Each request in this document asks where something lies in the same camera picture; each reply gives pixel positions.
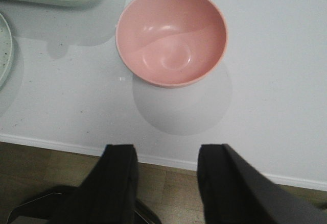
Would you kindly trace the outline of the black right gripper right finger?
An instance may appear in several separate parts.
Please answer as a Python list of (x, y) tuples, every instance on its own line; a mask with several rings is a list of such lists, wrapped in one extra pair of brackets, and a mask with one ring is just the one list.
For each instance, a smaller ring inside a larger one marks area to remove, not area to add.
[(228, 144), (203, 144), (197, 181), (205, 223), (326, 223), (326, 214), (253, 168)]

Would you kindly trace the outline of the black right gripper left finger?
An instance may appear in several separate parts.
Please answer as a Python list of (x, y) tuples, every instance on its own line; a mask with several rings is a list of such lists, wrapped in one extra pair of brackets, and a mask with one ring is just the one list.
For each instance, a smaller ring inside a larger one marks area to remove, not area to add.
[(76, 191), (55, 211), (51, 223), (133, 223), (138, 161), (132, 145), (107, 145)]

